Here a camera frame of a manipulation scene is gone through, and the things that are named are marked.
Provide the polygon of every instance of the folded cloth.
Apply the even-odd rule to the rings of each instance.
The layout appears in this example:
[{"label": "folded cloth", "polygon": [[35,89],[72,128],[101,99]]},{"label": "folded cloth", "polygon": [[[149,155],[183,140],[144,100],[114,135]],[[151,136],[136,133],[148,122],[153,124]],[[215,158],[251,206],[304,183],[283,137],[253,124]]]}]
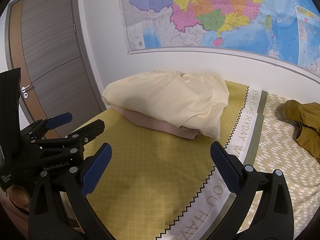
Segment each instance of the folded cloth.
[{"label": "folded cloth", "polygon": [[300,131],[296,142],[320,163],[320,104],[300,104],[288,100],[284,104],[285,115],[299,122]]},{"label": "folded cloth", "polygon": [[111,105],[111,107],[116,110],[119,114],[121,114],[123,117],[128,119],[130,122],[137,126],[150,128],[157,131],[163,131],[167,133],[171,133],[173,135],[187,138],[187,139],[194,139],[196,135],[200,134],[200,131],[197,129],[190,129],[186,127],[175,127],[172,124],[169,124],[168,122],[163,122],[160,120],[157,120],[153,117],[147,116],[145,114],[132,111],[129,109],[125,109],[120,106]]},{"label": "folded cloth", "polygon": [[103,101],[157,120],[220,138],[220,117],[229,91],[220,74],[154,71],[109,84]]}]

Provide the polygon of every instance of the yellow checkered mat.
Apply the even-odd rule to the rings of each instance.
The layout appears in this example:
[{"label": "yellow checkered mat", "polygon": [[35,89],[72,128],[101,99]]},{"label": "yellow checkered mat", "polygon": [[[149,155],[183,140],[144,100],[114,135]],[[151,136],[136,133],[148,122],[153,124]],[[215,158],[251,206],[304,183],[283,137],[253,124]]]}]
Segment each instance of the yellow checkered mat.
[{"label": "yellow checkered mat", "polygon": [[[225,145],[244,106],[248,87],[226,82],[229,104],[221,117],[220,143]],[[101,119],[104,132],[85,146],[85,157],[102,143],[112,159],[87,199],[117,240],[150,240],[164,232],[193,200],[212,170],[212,138],[189,140],[138,127],[113,109]]]}]

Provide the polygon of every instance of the blue gripper pad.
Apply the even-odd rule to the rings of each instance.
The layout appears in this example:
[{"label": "blue gripper pad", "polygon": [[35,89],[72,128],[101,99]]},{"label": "blue gripper pad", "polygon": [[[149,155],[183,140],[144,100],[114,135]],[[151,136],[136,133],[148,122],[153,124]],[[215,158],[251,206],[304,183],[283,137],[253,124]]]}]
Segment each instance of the blue gripper pad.
[{"label": "blue gripper pad", "polygon": [[54,118],[48,119],[47,123],[45,124],[45,128],[49,130],[53,130],[71,121],[72,121],[71,113],[61,114]]},{"label": "blue gripper pad", "polygon": [[238,195],[241,192],[241,176],[228,159],[227,152],[220,143],[214,142],[210,147],[210,155],[230,192]]},{"label": "blue gripper pad", "polygon": [[111,146],[104,143],[93,157],[94,160],[81,177],[81,192],[84,197],[94,191],[103,172],[108,166],[112,157]]}]

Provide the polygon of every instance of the door handle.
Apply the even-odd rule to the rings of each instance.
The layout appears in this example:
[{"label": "door handle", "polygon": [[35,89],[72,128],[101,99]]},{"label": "door handle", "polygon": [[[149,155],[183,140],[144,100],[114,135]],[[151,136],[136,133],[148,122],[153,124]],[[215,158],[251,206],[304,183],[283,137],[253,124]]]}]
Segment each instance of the door handle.
[{"label": "door handle", "polygon": [[21,88],[21,92],[22,92],[22,93],[24,93],[28,87],[30,87],[30,85],[28,85],[28,86],[26,86],[26,87]]}]

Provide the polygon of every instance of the wooden door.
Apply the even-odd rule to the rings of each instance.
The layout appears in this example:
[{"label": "wooden door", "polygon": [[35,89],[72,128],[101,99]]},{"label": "wooden door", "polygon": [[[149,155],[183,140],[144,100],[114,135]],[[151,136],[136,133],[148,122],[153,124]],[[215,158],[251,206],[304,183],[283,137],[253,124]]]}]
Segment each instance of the wooden door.
[{"label": "wooden door", "polygon": [[12,67],[21,67],[22,97],[33,120],[73,115],[46,138],[65,137],[101,112],[77,43],[72,0],[14,3],[9,50]]},{"label": "wooden door", "polygon": [[32,86],[48,116],[72,113],[72,122],[56,128],[60,137],[67,136],[101,112],[88,82],[81,57],[43,75],[34,81]]}]

